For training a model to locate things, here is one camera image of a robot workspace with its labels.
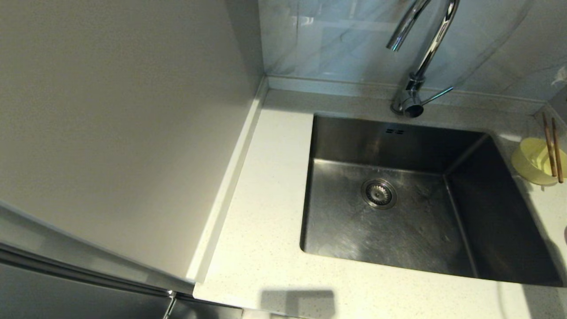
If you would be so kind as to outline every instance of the speckled quartz countertop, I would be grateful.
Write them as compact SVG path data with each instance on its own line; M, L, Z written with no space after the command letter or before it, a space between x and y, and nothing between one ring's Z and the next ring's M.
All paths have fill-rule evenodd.
M508 164L522 138L541 136L529 114L427 106L422 116L405 119L392 114L385 100L271 90L196 298L305 318L567 317L567 288L303 252L299 242L314 113L488 132ZM541 188L513 175L527 189L544 238L556 245L556 261L567 265L567 185Z

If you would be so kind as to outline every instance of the sink drain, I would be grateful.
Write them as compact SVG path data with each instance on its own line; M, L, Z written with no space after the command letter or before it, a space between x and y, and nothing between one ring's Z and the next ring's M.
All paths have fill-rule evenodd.
M392 184L382 178L369 179L362 184L362 198L377 209L388 209L396 204L397 193Z

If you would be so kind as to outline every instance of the wooden chopsticks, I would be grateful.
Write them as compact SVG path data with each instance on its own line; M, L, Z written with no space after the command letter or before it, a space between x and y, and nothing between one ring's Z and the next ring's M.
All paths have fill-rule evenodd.
M555 117L551 118L551 129L553 130L553 145L555 146L555 161L557 162L557 176L560 183L563 182L563 167L561 167L561 152L559 151L559 138L555 127Z
M547 118L545 113L543 116L543 129L545 130L545 142L547 143L547 152L549 155L549 163L551 164L551 175L557 177L560 183L563 183L563 169L561 166L561 152L559 151L559 138L557 128L555 126L555 117L551 118L551 127L553 129L553 146L551 144L551 134L549 133L549 126L547 125ZM553 148L555 147L555 158L553 157Z

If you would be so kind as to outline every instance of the faucet spout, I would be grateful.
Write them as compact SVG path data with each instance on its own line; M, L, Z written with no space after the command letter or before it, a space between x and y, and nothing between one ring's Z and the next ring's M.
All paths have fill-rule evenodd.
M415 24L417 18L423 12L425 7L431 2L431 0L415 0L411 7L406 11L404 17L398 24L396 31L394 31L392 37L390 38L386 47L392 51L398 51L401 45L404 43L406 36L409 34L413 25ZM437 29L437 33L432 38L431 43L425 52L419 66L415 72L411 72L409 75L409 82L405 87L405 91L398 94L396 101L392 105L392 110L394 113L403 114L409 117L416 117L421 115L423 112L423 105L432 101L439 96L449 92L449 90L444 90L440 94L436 94L434 97L427 99L426 103L422 103L419 98L418 91L425 81L425 71L427 70L435 52L439 48L441 41L445 37L451 22L455 17L457 7L459 6L459 0L447 0L446 11L441 19L441 24Z

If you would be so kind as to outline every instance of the kitchen sink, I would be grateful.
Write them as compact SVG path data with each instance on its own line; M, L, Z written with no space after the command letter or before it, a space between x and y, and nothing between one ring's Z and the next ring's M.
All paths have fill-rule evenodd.
M481 132L316 116L301 248L563 286L498 148Z

